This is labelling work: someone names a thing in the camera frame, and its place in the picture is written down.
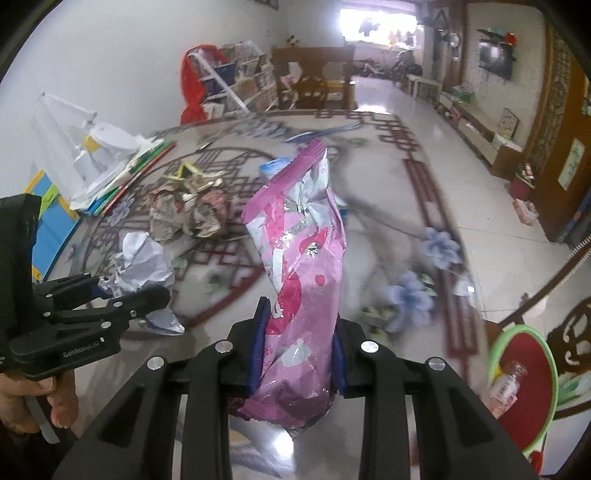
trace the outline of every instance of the pink snack bag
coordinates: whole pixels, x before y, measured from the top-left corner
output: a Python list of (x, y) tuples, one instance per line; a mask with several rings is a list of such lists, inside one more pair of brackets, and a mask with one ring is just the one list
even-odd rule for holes
[(315, 139), (246, 204), (242, 221), (277, 301), (267, 321), (262, 382), (239, 412), (301, 428), (330, 405), (332, 337), (347, 242)]

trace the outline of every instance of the television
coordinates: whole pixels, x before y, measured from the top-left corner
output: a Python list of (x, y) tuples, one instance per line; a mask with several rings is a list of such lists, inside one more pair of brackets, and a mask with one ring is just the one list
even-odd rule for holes
[(513, 73), (513, 46), (492, 40), (480, 40), (481, 69), (494, 73), (505, 80), (511, 80)]

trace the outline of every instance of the plastic bottle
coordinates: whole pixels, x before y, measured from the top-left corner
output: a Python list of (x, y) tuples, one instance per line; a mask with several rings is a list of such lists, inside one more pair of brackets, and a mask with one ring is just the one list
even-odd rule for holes
[(490, 387), (482, 401), (496, 419), (517, 401), (519, 382), (525, 375), (527, 375), (527, 369), (519, 362), (512, 361), (505, 373)]

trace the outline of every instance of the finger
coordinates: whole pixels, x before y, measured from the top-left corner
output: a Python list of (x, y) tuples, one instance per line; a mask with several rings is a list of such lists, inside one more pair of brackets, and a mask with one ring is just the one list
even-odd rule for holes
[(57, 388), (47, 396), (51, 409), (51, 422), (58, 428), (71, 427), (78, 418), (78, 397), (74, 371), (57, 377)]
[(0, 420), (15, 433), (37, 433), (39, 425), (22, 397), (0, 394)]
[(0, 374), (0, 394), (10, 397), (49, 395), (55, 390), (56, 385), (56, 379), (53, 377), (34, 382), (21, 374)]

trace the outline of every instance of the crumpled white paper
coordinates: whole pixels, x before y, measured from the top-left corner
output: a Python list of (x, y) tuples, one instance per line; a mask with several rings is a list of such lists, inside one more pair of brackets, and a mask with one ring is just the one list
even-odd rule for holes
[[(129, 232), (123, 239), (122, 252), (111, 257), (115, 273), (99, 280), (99, 287), (115, 297), (134, 293), (144, 287), (158, 284), (171, 287), (174, 270), (164, 248), (146, 232)], [(146, 315), (146, 323), (138, 322), (144, 329), (160, 335), (182, 335), (184, 327), (169, 308)]]

